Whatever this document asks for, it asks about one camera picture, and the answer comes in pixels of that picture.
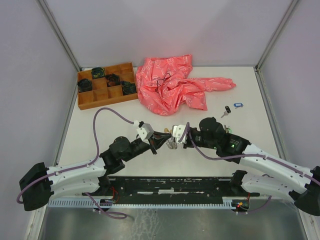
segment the black cable bundle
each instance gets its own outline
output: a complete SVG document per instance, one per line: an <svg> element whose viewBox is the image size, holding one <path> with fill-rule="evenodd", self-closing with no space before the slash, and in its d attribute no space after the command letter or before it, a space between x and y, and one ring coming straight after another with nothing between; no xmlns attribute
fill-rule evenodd
<svg viewBox="0 0 320 240"><path fill-rule="evenodd" d="M136 85L134 83L131 83L129 81L122 81L121 82L121 86L122 86L123 95L129 95L129 94L136 94L137 93Z"/></svg>
<svg viewBox="0 0 320 240"><path fill-rule="evenodd" d="M92 91L92 81L90 81L87 78L81 79L77 83L78 85L78 92L79 93L84 93L88 91Z"/></svg>
<svg viewBox="0 0 320 240"><path fill-rule="evenodd" d="M94 67L91 70L92 79L99 79L105 76L105 69L103 67Z"/></svg>
<svg viewBox="0 0 320 240"><path fill-rule="evenodd" d="M106 78L106 85L108 87L113 87L113 86L118 86L120 85L120 76L118 76L117 74L108 74L105 75Z"/></svg>
<svg viewBox="0 0 320 240"><path fill-rule="evenodd" d="M163 84L166 80L168 80L169 78L171 78L171 75L170 75L170 73L166 73L165 75L164 75L164 77L163 78L160 78L160 79L158 79L157 81L156 81L156 92L157 93L159 93L159 87L161 86L161 84Z"/></svg>

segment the wooden compartment organizer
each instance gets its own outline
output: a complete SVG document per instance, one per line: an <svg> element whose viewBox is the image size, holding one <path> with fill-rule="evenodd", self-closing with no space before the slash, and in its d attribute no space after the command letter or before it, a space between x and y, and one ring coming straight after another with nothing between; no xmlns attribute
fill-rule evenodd
<svg viewBox="0 0 320 240"><path fill-rule="evenodd" d="M131 62L106 66L104 67L104 72L106 75L116 74L120 76L120 81L136 84L134 68ZM78 92L78 107L81 110L138 99L137 93L123 95L121 85L107 86L105 77L93 79L91 70L78 72L77 81L79 82L82 79L92 81L92 91Z"/></svg>

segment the gray wall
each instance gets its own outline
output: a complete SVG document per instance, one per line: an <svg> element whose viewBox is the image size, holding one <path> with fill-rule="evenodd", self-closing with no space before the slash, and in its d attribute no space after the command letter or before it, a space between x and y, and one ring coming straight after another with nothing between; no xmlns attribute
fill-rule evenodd
<svg viewBox="0 0 320 240"><path fill-rule="evenodd" d="M0 239L21 240L19 180L53 163L76 71L35 0L1 1L0 33Z"/></svg>
<svg viewBox="0 0 320 240"><path fill-rule="evenodd" d="M320 166L320 1L303 0L262 69L289 157Z"/></svg>
<svg viewBox="0 0 320 240"><path fill-rule="evenodd" d="M81 67L193 54L255 66L291 0L47 0Z"/></svg>

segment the white table surface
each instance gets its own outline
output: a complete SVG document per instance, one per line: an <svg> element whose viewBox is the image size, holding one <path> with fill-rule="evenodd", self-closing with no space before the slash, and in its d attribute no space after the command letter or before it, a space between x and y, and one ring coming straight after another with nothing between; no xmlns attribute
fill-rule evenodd
<svg viewBox="0 0 320 240"><path fill-rule="evenodd" d="M186 104L179 107L171 116L160 116L149 111L139 100L131 100L107 105L134 121L151 124L155 131L163 132L172 125L190 122L191 127L199 127L199 122L207 117L215 117L223 125L230 126L232 133L248 139L266 152L278 156L271 127L260 94L253 67L194 67L189 75L195 77L225 77L233 79L237 86L228 91L206 92L207 111L189 108ZM243 103L244 107L235 109L234 103ZM221 118L229 106L231 113ZM74 164L93 158L96 145L93 136L93 117L99 109L80 110L77 102L67 130L65 142L59 160L59 166ZM121 120L108 110L101 111L96 120L96 131L100 152L104 152L119 136L133 141L136 128ZM212 149L201 149L205 154L215 157ZM184 176L184 177L226 177L236 170L246 170L254 174L259 171L224 160L212 161L203 158L194 148L170 150L166 145L157 155L151 150L125 162L125 168L116 173L118 176Z"/></svg>

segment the pink cloth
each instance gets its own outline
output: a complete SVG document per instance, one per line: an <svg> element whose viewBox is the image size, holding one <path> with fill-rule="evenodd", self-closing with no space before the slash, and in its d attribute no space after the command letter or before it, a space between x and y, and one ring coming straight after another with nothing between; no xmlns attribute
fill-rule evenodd
<svg viewBox="0 0 320 240"><path fill-rule="evenodd" d="M174 114L183 103L207 110L204 91L225 91L236 86L232 79L224 77L187 78L193 69L191 62L192 55L147 57L136 73L140 102L161 116Z"/></svg>

